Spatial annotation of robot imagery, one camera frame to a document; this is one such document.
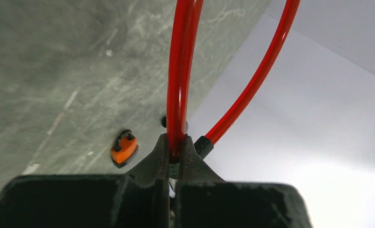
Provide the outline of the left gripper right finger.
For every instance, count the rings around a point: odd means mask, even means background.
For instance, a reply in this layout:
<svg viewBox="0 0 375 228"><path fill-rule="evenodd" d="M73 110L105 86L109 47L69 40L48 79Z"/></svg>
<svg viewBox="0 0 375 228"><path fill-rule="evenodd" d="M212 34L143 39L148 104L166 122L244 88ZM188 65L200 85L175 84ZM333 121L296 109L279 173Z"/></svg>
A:
<svg viewBox="0 0 375 228"><path fill-rule="evenodd" d="M298 190L286 184L227 182L197 154L192 138L181 145L176 186L177 228L310 228Z"/></svg>

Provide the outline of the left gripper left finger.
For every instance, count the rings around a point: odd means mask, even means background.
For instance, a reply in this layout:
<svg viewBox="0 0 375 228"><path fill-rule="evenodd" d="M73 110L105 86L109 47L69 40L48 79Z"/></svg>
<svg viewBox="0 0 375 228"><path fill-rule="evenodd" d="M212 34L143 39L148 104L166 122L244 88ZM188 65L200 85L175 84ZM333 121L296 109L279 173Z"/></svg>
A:
<svg viewBox="0 0 375 228"><path fill-rule="evenodd" d="M124 174L24 175L0 192L0 228L167 228L169 143Z"/></svg>

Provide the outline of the red cable lock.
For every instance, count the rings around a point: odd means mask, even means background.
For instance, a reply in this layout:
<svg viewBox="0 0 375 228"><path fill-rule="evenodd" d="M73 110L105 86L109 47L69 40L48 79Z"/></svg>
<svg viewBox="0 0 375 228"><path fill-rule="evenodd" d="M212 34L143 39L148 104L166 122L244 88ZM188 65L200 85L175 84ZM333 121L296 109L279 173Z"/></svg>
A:
<svg viewBox="0 0 375 228"><path fill-rule="evenodd" d="M245 110L266 79L291 29L300 1L285 3L280 22L260 65L246 88L224 116L212 129L199 139L200 151L211 151L211 146L233 125ZM167 136L170 143L169 177L176 182L181 164L182 141L186 137L186 118L191 66L196 43L199 19L202 11L201 0L177 1L169 55L167 92Z"/></svg>

